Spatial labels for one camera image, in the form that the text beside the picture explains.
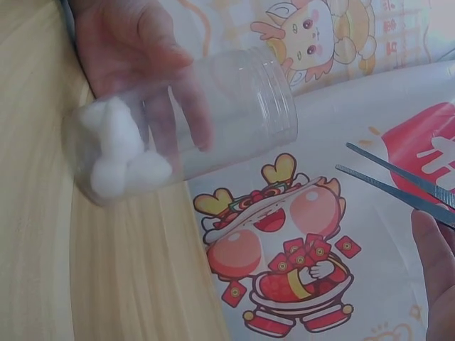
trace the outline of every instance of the chinese character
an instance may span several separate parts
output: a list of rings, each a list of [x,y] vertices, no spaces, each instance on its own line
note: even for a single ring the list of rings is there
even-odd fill
[[[434,137],[432,139],[432,145],[432,150],[418,153],[417,157],[424,158],[425,156],[432,155],[436,152],[440,152],[442,155],[423,166],[422,172],[425,174],[433,174],[442,168],[449,169],[450,172],[438,178],[436,184],[440,187],[453,190],[455,188],[455,168],[452,167],[451,164],[455,162],[455,139],[449,140],[442,136]]]
[[[384,32],[388,33],[394,31],[397,28],[397,23],[394,19],[389,21],[384,21]]]
[[[394,41],[391,43],[390,41],[387,42],[387,55],[391,55],[392,53],[397,52],[397,42]]]
[[[382,7],[384,7],[385,11],[390,11],[391,9],[395,9],[395,5],[392,3],[391,0],[382,0]]]

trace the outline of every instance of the hand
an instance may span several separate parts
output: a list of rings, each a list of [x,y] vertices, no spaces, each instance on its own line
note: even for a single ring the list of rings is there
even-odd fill
[[[205,97],[193,76],[192,57],[173,35],[171,16],[158,0],[71,1],[77,51],[96,97],[172,75],[194,144],[210,148],[212,132]],[[157,151],[177,156],[176,122],[167,88],[146,99],[146,118]]]
[[[425,212],[411,221],[427,288],[427,341],[455,340],[455,234]]]
[[[324,278],[335,270],[335,266],[330,261],[320,261],[310,269],[310,275],[314,279]]]

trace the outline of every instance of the wooden table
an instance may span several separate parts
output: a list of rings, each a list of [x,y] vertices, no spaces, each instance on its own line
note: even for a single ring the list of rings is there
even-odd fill
[[[229,340],[184,185],[108,210],[74,189],[90,101],[58,1],[0,0],[0,338]]]

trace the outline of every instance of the pink cheek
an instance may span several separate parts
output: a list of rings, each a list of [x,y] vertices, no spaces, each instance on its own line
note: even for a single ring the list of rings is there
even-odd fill
[[[311,12],[311,20],[313,20],[314,23],[317,23],[319,20],[319,11],[317,9],[314,9]]]
[[[322,56],[322,53],[324,52],[323,48],[322,48],[322,45],[317,45],[316,46],[316,54],[321,57]]]
[[[259,237],[246,229],[223,237],[207,253],[212,270],[227,278],[249,276],[259,265],[261,257]]]
[[[292,202],[290,212],[294,224],[304,234],[326,237],[338,227],[338,200],[325,188],[312,187],[300,194]]]

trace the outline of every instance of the cartoon character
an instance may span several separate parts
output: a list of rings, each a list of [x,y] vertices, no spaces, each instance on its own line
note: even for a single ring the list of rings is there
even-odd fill
[[[353,258],[360,247],[348,236],[334,247],[346,210],[336,179],[313,181],[295,174],[296,160],[283,153],[262,168],[267,186],[234,198],[227,188],[194,199],[202,219],[212,272],[227,282],[222,300],[235,308],[248,292],[254,310],[243,312],[247,328],[284,337],[297,321],[310,332],[347,322],[341,302],[353,275],[335,249]]]
[[[254,22],[251,29],[273,50],[289,84],[318,80],[333,61],[369,75],[375,67],[375,14],[371,0],[291,0],[267,11],[274,24]]]

